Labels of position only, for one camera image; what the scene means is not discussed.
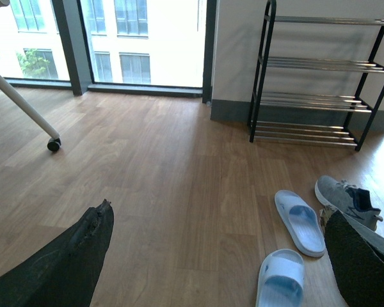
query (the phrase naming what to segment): wooden floor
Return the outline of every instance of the wooden floor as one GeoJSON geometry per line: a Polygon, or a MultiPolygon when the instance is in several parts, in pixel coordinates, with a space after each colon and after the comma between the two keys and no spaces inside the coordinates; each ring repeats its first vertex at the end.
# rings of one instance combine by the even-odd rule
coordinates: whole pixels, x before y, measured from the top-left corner
{"type": "MultiPolygon", "coordinates": [[[[384,217],[384,134],[361,152],[248,142],[199,99],[20,89],[62,150],[0,92],[0,275],[112,201],[115,225],[92,306],[255,306],[263,259],[295,249],[280,189],[316,211],[323,174],[371,190],[384,217]]],[[[384,222],[377,232],[384,236],[384,222]]],[[[328,255],[304,256],[304,307],[346,306],[328,255]]]]}

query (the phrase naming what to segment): white slipper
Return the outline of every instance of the white slipper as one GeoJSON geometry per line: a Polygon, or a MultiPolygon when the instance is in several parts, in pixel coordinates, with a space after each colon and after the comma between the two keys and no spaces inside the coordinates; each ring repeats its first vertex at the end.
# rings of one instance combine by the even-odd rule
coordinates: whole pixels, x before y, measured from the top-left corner
{"type": "Polygon", "coordinates": [[[326,244],[314,210],[296,193],[286,190],[276,193],[275,203],[296,247],[307,256],[323,256],[326,244]]]}
{"type": "Polygon", "coordinates": [[[279,249],[263,261],[257,284],[256,307],[300,307],[305,266],[291,249],[279,249]]]}

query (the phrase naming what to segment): sneaker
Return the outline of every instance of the sneaker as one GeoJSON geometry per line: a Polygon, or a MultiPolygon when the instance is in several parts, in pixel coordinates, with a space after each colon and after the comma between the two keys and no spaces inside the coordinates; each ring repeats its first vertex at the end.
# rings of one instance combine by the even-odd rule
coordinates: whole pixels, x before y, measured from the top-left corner
{"type": "Polygon", "coordinates": [[[377,221],[383,221],[381,210],[371,206],[370,191],[359,189],[345,180],[338,182],[330,176],[321,176],[314,186],[314,192],[322,205],[337,207],[374,232],[377,221]]]}

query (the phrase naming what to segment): shoe rack shelf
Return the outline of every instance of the shoe rack shelf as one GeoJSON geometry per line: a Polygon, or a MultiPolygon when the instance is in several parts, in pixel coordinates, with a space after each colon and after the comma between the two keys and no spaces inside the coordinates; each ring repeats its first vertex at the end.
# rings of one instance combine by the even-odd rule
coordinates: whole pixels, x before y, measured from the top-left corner
{"type": "Polygon", "coordinates": [[[368,74],[384,74],[384,66],[375,62],[377,51],[384,37],[384,19],[344,19],[276,16],[276,0],[268,0],[260,38],[252,99],[248,116],[250,142],[255,138],[281,139],[302,143],[319,143],[351,146],[359,151],[384,97],[384,83],[374,106],[360,98],[368,74]],[[367,61],[338,59],[290,58],[269,56],[273,26],[276,22],[303,24],[341,24],[350,26],[379,26],[377,39],[367,61]],[[267,68],[297,70],[327,70],[361,73],[354,95],[308,95],[299,93],[266,92],[263,90],[267,68]],[[262,106],[281,108],[340,111],[347,113],[342,126],[299,125],[294,123],[262,122],[258,120],[262,106]],[[348,128],[354,113],[369,113],[369,119],[358,138],[348,128]]]}

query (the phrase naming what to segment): building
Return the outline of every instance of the building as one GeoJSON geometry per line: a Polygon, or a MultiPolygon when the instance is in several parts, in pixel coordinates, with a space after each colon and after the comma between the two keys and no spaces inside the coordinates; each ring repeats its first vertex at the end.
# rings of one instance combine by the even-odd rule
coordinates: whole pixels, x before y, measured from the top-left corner
{"type": "MultiPolygon", "coordinates": [[[[69,80],[51,0],[10,2],[0,8],[0,74],[69,80]],[[18,54],[28,51],[46,60],[38,73],[22,71],[18,54]]],[[[205,1],[82,0],[81,8],[95,82],[202,87],[205,1]]]]}

